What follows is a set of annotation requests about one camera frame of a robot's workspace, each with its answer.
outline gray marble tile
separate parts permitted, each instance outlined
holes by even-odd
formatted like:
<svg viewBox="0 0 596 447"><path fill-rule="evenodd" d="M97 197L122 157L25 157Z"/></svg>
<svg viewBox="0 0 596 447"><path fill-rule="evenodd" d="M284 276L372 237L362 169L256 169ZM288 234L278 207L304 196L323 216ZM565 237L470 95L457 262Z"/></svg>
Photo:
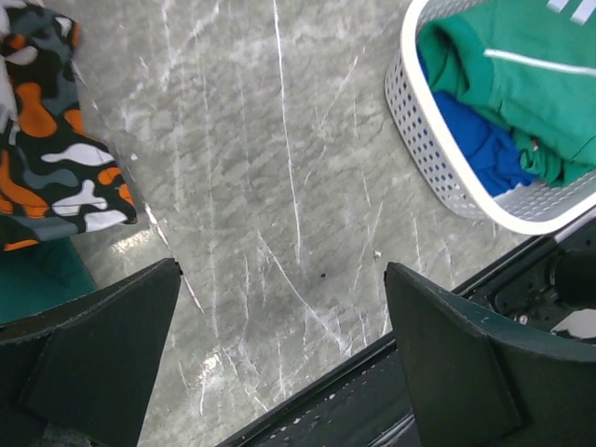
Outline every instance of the gray marble tile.
<svg viewBox="0 0 596 447"><path fill-rule="evenodd" d="M213 445L389 331L387 262L451 288L523 240L445 210L400 140L383 79L407 3L47 1L81 21L88 130L169 244L148 224L77 246L101 283L172 253L196 295L142 446Z"/></svg>

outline dark green fabric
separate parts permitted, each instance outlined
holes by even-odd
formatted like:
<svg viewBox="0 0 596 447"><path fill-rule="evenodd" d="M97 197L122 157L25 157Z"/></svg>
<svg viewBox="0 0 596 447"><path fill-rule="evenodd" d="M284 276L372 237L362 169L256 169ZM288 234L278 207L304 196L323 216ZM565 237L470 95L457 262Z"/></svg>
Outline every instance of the dark green fabric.
<svg viewBox="0 0 596 447"><path fill-rule="evenodd" d="M0 251L0 324L39 314L96 290L70 239Z"/></svg>
<svg viewBox="0 0 596 447"><path fill-rule="evenodd" d="M428 23L418 42L430 88L515 129L521 167L552 186L596 166L596 15L571 20L580 3L491 0Z"/></svg>

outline camouflage clothing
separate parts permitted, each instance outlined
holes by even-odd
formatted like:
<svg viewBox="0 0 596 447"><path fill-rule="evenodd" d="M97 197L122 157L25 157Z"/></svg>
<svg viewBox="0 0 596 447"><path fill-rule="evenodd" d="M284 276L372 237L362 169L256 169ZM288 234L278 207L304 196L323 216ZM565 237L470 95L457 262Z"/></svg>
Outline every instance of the camouflage clothing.
<svg viewBox="0 0 596 447"><path fill-rule="evenodd" d="M136 222L115 159L83 131L71 63L79 25L37 5L0 3L0 247Z"/></svg>

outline perforated basket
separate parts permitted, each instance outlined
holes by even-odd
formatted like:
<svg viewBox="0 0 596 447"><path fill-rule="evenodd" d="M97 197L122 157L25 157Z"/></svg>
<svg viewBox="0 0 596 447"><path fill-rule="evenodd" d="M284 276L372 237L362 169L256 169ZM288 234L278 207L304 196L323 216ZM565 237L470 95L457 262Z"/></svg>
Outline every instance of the perforated basket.
<svg viewBox="0 0 596 447"><path fill-rule="evenodd" d="M416 54L416 36L430 20L486 0L413 0L400 48L385 80L391 114L414 162L440 201L471 219L492 219L516 233L544 235L596 206L596 171L564 188L542 182L491 197L464 158L433 100Z"/></svg>

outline basket rim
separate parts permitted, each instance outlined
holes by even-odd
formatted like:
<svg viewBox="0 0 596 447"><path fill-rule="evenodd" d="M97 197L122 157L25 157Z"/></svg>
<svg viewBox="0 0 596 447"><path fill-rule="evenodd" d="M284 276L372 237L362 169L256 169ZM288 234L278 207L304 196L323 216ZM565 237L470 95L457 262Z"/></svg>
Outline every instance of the basket rim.
<svg viewBox="0 0 596 447"><path fill-rule="evenodd" d="M456 171L462 187L473 202L490 219L507 229L528 236L545 235L557 231L596 206L596 194L583 199L559 216L542 222L526 221L503 209L497 199L490 196L481 184L476 173L468 164L462 151L445 123L439 107L428 87L416 51L416 30L423 10L431 0L413 0L404 15L400 32L400 51L403 69L412 86L416 99L424 104L423 113L432 133L440 138L443 155Z"/></svg>

